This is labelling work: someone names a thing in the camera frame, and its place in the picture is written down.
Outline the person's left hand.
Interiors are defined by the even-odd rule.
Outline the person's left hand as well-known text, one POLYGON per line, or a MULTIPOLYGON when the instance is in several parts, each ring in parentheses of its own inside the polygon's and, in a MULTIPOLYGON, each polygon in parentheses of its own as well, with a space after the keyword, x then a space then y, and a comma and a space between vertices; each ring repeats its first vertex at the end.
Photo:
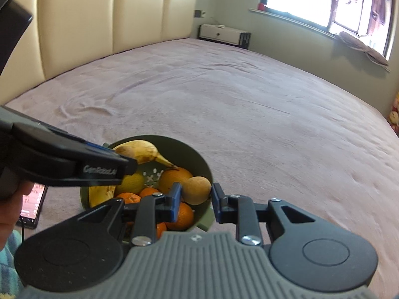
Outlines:
POLYGON ((14 226, 20 217, 22 210, 22 201, 24 196, 31 193, 34 184, 32 182, 24 181, 18 186, 18 189, 12 196, 4 201, 1 201, 0 210, 0 248, 4 249, 7 239, 13 232, 14 226))

